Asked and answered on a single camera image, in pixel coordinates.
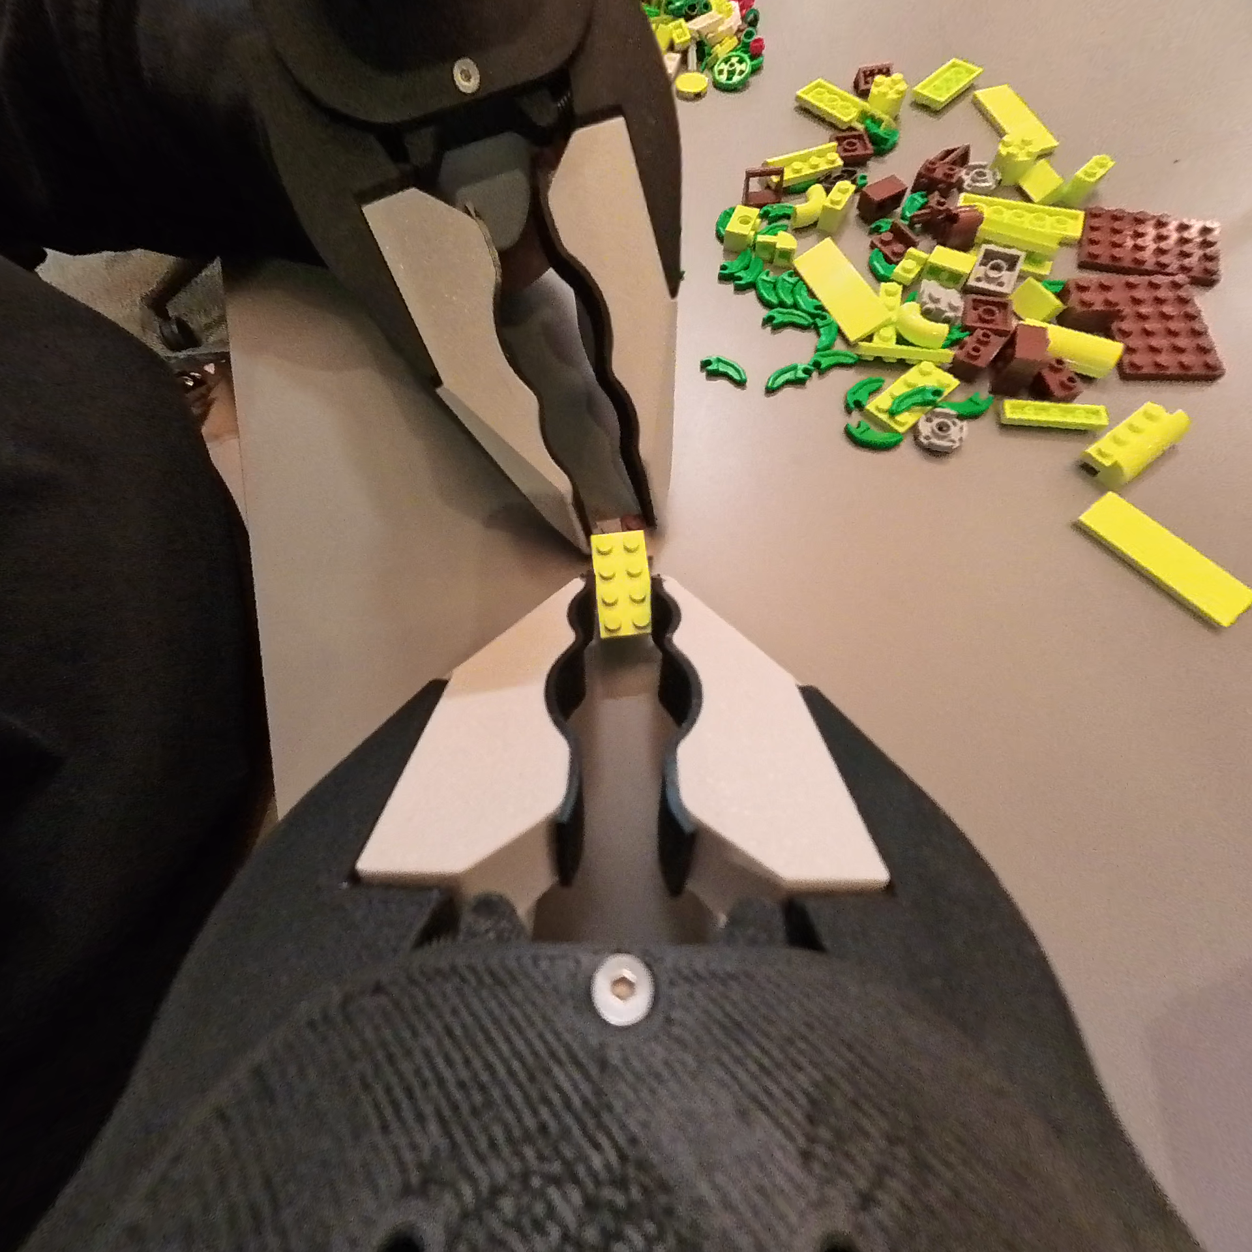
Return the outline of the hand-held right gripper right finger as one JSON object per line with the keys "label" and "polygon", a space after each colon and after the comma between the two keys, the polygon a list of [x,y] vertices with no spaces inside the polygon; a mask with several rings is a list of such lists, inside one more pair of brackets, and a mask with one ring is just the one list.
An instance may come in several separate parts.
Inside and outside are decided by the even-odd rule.
{"label": "hand-held right gripper right finger", "polygon": [[886,857],[791,670],[661,574],[653,644],[674,719],[659,814],[671,897],[695,893],[723,921],[743,897],[886,888]]}

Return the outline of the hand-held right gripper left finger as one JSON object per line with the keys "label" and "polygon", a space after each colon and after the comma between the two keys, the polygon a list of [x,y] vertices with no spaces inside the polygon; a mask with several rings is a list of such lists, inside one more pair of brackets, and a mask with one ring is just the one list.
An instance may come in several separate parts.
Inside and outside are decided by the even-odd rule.
{"label": "hand-held right gripper left finger", "polygon": [[502,893],[533,921],[541,893],[576,880],[588,810],[570,713],[590,635],[590,581],[570,578],[448,679],[355,858],[365,885]]}

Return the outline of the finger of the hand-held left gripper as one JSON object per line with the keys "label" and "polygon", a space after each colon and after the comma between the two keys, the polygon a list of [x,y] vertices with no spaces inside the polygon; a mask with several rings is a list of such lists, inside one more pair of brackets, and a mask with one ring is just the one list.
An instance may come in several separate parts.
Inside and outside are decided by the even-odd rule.
{"label": "finger of the hand-held left gripper", "polygon": [[526,498],[588,550],[570,476],[541,438],[541,402],[509,364],[495,298],[502,254],[475,206],[397,190],[365,206],[373,239],[435,364],[435,391]]}
{"label": "finger of the hand-held left gripper", "polygon": [[677,298],[659,253],[624,116],[570,134],[539,183],[541,243],[590,324],[590,370],[614,408],[635,514],[659,525],[674,457]]}

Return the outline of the office chair base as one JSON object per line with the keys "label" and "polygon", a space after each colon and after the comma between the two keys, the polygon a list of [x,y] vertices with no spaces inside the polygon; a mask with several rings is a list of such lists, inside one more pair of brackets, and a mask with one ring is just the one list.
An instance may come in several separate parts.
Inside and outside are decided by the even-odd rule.
{"label": "office chair base", "polygon": [[169,302],[196,283],[199,274],[212,267],[212,254],[180,254],[169,259],[157,283],[142,298],[150,324],[157,327],[157,339],[166,349],[175,349],[175,374],[180,384],[180,397],[199,427],[212,422],[212,403],[218,387],[231,379],[231,356],[218,346],[203,346],[199,331],[180,313],[169,309]]}

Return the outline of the pile of toy bricks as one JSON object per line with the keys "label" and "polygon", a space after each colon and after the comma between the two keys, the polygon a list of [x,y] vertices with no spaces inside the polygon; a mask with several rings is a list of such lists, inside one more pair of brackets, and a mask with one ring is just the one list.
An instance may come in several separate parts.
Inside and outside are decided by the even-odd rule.
{"label": "pile of toy bricks", "polygon": [[853,446],[914,438],[945,457],[995,408],[1007,429],[1100,435],[1080,466],[1124,486],[1190,418],[1146,402],[1106,435],[1081,387],[1223,379],[1200,307],[1223,267],[1221,221],[1087,206],[1116,159],[1056,172],[1056,135],[978,75],[949,59],[911,85],[891,60],[858,65],[858,126],[828,124],[822,143],[743,171],[715,219],[718,282],[759,302],[763,331],[808,334],[768,397],[873,368],[842,391]]}

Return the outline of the lime smooth toy tile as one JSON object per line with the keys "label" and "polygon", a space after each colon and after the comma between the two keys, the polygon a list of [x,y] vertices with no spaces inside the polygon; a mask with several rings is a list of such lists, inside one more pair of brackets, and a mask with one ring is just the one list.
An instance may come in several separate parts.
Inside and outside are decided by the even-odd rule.
{"label": "lime smooth toy tile", "polygon": [[1116,493],[1080,514],[1074,529],[1216,627],[1230,627],[1252,606],[1252,585]]}

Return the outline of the person's black clothing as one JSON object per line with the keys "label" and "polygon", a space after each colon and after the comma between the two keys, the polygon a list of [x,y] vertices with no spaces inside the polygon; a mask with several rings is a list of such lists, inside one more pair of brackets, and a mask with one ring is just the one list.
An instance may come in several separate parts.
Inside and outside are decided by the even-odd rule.
{"label": "person's black clothing", "polygon": [[263,764],[243,519],[175,370],[0,277],[0,1238],[111,1116]]}

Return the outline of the heap of tiny mixed toy pieces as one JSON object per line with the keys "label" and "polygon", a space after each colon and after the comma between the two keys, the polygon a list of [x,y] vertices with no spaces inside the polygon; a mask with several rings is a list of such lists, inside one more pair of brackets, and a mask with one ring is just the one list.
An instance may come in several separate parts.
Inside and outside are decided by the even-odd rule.
{"label": "heap of tiny mixed toy pieces", "polygon": [[763,65],[759,5],[646,0],[642,5],[677,97],[738,93]]}

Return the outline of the person's left forearm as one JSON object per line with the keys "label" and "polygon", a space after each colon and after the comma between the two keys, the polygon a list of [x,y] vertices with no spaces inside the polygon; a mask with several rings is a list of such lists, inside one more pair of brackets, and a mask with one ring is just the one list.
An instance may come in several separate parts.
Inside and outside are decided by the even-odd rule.
{"label": "person's left forearm", "polygon": [[0,5],[0,243],[320,259],[249,97],[236,0]]}

